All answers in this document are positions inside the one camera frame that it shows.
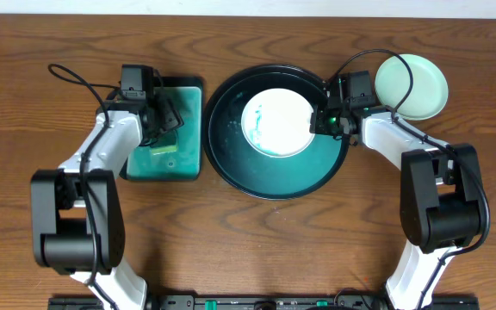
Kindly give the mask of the green scouring sponge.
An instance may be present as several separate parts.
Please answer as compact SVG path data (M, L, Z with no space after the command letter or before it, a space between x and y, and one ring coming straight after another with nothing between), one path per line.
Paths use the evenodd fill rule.
M170 131L154 139L149 145L151 155L176 152L179 148L177 131Z

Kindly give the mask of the white plate with green smear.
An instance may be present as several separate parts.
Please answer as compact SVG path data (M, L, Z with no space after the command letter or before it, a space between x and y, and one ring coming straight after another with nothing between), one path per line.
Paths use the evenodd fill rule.
M263 90L245 105L241 128L252 148L272 158L292 157L312 142L309 131L313 107L299 93L274 88Z

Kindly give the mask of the mint green plate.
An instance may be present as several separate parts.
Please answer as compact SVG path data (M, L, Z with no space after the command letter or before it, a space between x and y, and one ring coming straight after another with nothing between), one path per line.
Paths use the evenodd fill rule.
M401 57L411 69L413 85L397 113L410 121L423 121L438 115L449 97L445 76L424 57L413 54L401 54ZM408 91L409 83L406 67L393 56L379 67L375 76L375 92L382 104L394 108Z

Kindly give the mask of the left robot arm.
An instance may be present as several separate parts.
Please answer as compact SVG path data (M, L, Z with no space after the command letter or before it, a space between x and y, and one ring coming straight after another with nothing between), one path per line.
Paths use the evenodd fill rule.
M36 263L81 282L105 309L146 308L148 285L124 258L115 180L135 148L182 124L163 86L102 102L73 155L31 178Z

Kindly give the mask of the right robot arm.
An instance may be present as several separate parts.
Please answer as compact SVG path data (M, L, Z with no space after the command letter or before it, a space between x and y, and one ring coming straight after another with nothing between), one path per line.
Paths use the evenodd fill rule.
M400 170L400 223L407 242L385 284L392 309L422 309L448 263L481 247L491 215L476 150L433 139L396 108L381 108L366 71L334 77L327 101L311 116L311 133L351 138Z

